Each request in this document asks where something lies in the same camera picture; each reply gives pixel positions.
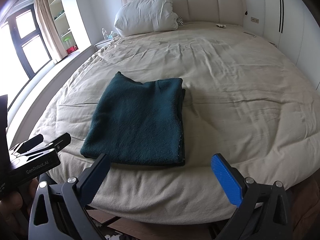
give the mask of window frame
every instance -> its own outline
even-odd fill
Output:
[[[20,38],[20,34],[19,34],[17,22],[16,22],[16,17],[19,16],[20,14],[23,14],[24,12],[26,12],[28,10],[31,10],[33,22],[35,24],[36,29],[34,31],[32,31],[31,33],[27,34],[25,37]],[[22,65],[24,71],[26,72],[26,74],[29,78],[29,81],[30,81],[45,65],[47,65],[52,60],[50,53],[48,51],[48,48],[47,48],[46,44],[44,43],[44,39],[42,37],[40,27],[39,27],[38,22],[36,20],[36,13],[35,13],[35,8],[34,8],[33,3],[20,9],[19,11],[13,13],[12,15],[10,15],[6,19],[6,22],[8,22],[10,35],[12,38],[14,48],[17,52],[18,58],[19,58],[21,65]],[[41,38],[41,41],[44,45],[44,48],[48,54],[49,60],[37,72],[34,72],[30,63],[27,60],[27,57],[23,51],[22,45],[26,44],[27,42],[29,42],[31,39],[35,38],[38,35]]]

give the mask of nightstand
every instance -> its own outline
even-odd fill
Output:
[[[96,46],[97,50],[99,50],[103,46],[106,46],[110,41],[112,41],[112,39],[106,39],[106,40],[103,40],[103,41],[99,41],[95,46]]]

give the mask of beige bedsheet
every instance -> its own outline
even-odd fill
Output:
[[[243,31],[190,23],[117,38],[96,52],[51,100],[31,134],[42,133],[46,143],[65,132],[72,137],[50,176],[63,182],[92,164],[79,151],[117,71],[140,82],[183,79],[186,165],[113,164],[93,207],[151,223],[226,219],[235,207],[210,169],[217,152],[259,183],[280,180],[289,188],[310,176],[320,167],[319,96],[277,48]]]

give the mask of bed frame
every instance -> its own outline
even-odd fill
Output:
[[[122,0],[122,5],[133,0]],[[173,11],[185,22],[205,21],[243,26],[245,0],[172,0]]]

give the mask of beige curtain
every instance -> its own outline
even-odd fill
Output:
[[[54,26],[48,0],[35,0],[34,7],[36,19],[40,27],[44,43],[54,63],[59,62],[68,55],[63,47],[61,38]]]

